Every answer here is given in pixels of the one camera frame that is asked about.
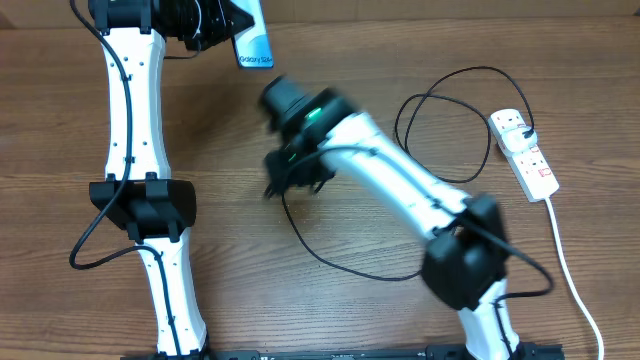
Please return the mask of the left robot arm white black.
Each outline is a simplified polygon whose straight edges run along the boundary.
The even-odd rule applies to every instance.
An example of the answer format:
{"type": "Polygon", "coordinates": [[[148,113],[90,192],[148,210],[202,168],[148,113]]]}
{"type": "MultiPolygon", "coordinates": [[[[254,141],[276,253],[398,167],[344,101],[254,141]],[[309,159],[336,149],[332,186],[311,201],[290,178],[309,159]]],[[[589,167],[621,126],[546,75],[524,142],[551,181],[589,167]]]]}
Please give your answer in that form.
{"type": "Polygon", "coordinates": [[[89,186],[98,209],[95,229],[109,219],[131,246],[92,262],[140,256],[157,321],[154,359],[212,359],[199,311],[189,243],[196,220],[195,188],[176,180],[164,144],[161,83],[167,41],[190,57],[264,28],[258,1],[113,1],[88,4],[85,26],[102,45],[108,77],[110,144],[104,178],[89,186]]]}

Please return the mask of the blue Galaxy smartphone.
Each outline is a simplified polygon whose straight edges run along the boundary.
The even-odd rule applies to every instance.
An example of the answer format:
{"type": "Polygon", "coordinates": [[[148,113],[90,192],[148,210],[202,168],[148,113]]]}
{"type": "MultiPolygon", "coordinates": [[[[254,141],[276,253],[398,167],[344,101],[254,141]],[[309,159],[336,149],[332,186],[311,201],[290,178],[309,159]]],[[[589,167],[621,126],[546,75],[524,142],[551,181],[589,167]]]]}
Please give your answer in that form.
{"type": "Polygon", "coordinates": [[[255,25],[232,38],[241,69],[270,69],[274,59],[260,0],[231,0],[253,16],[255,25]]]}

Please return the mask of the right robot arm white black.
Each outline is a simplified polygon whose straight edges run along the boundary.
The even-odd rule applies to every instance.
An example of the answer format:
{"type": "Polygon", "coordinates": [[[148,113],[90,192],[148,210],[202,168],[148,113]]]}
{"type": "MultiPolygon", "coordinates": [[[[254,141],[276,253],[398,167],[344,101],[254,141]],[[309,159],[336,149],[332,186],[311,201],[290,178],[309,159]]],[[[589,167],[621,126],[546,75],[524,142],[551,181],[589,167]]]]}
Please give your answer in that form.
{"type": "Polygon", "coordinates": [[[505,308],[510,256],[498,205],[428,173],[371,116],[327,88],[315,96],[279,76],[259,97],[282,145],[265,158],[268,197],[291,187],[319,191],[338,172],[369,190],[423,242],[420,275],[457,311],[467,356],[520,359],[520,338],[505,308]]]}

